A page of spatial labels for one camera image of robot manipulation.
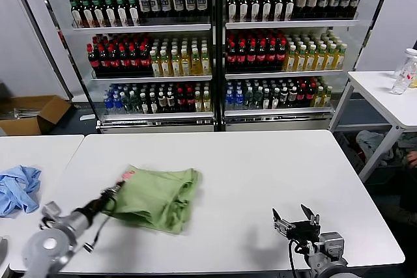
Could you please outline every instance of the refrigerator shelf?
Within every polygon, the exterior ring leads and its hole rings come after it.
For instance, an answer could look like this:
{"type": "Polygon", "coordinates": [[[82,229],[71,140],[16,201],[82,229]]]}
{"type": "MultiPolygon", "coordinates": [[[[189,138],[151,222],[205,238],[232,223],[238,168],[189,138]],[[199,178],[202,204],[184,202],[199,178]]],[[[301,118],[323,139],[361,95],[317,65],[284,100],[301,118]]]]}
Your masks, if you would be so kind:
{"type": "Polygon", "coordinates": [[[359,20],[300,20],[266,22],[227,22],[226,29],[285,29],[293,27],[355,26],[359,20]]]}
{"type": "Polygon", "coordinates": [[[169,76],[169,77],[131,77],[131,78],[92,78],[91,81],[109,84],[128,84],[128,83],[163,83],[165,81],[210,81],[211,75],[202,76],[169,76]]]}
{"type": "Polygon", "coordinates": [[[271,72],[271,73],[244,73],[226,74],[226,79],[253,79],[253,78],[272,78],[272,77],[300,77],[300,76],[335,76],[345,73],[344,70],[330,71],[305,71],[305,72],[271,72]]]}

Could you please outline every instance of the cloth pile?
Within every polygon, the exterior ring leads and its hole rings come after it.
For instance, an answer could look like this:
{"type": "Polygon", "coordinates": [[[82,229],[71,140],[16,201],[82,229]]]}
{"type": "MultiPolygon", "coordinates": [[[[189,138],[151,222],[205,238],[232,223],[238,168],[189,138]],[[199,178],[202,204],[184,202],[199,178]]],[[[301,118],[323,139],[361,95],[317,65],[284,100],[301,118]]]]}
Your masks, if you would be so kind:
{"type": "Polygon", "coordinates": [[[125,183],[104,213],[131,225],[179,234],[190,219],[201,173],[147,171],[129,166],[125,183]]]}

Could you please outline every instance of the black cable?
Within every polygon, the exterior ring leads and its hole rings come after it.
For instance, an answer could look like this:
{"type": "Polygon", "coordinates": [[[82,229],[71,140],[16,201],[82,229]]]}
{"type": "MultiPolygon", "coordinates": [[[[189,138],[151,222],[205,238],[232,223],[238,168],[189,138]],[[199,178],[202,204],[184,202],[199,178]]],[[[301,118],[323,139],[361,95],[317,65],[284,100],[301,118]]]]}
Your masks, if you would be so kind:
{"type": "Polygon", "coordinates": [[[291,264],[291,271],[293,272],[294,278],[298,278],[297,273],[294,269],[294,261],[293,261],[293,242],[296,242],[294,239],[291,239],[288,245],[288,254],[289,254],[289,263],[291,264]]]}

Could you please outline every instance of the display refrigerator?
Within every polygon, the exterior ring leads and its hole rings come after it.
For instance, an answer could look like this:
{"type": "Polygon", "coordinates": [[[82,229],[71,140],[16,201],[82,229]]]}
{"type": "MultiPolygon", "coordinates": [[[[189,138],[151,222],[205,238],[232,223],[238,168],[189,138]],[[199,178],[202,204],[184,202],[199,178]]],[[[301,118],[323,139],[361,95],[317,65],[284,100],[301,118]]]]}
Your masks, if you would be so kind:
{"type": "Polygon", "coordinates": [[[26,0],[102,133],[326,128],[382,2],[26,0]]]}

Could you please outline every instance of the cardboard box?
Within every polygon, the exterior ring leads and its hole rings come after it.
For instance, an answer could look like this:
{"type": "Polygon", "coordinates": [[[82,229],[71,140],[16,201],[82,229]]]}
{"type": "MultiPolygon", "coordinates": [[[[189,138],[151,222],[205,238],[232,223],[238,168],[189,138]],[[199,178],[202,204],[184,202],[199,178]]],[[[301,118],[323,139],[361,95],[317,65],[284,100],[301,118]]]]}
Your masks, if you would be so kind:
{"type": "Polygon", "coordinates": [[[17,97],[0,100],[0,113],[14,108],[38,109],[37,117],[19,120],[0,120],[0,128],[9,136],[47,134],[70,108],[70,104],[58,96],[17,97]]]}

